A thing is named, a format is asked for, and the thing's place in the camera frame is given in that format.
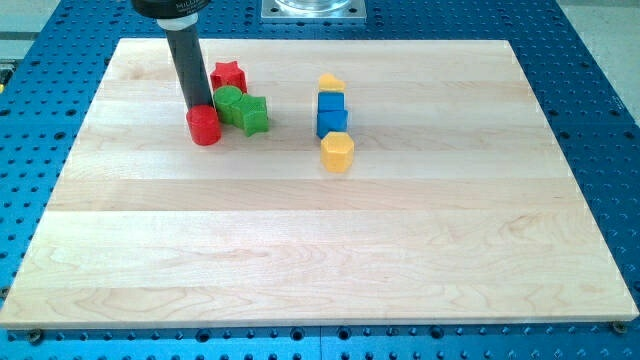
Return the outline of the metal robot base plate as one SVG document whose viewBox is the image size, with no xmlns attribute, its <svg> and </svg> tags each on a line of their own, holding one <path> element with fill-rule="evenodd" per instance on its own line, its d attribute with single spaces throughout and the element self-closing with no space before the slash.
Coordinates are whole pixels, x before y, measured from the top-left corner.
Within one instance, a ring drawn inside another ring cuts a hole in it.
<svg viewBox="0 0 640 360">
<path fill-rule="evenodd" d="M 364 23 L 365 0 L 262 0 L 263 23 Z"/>
</svg>

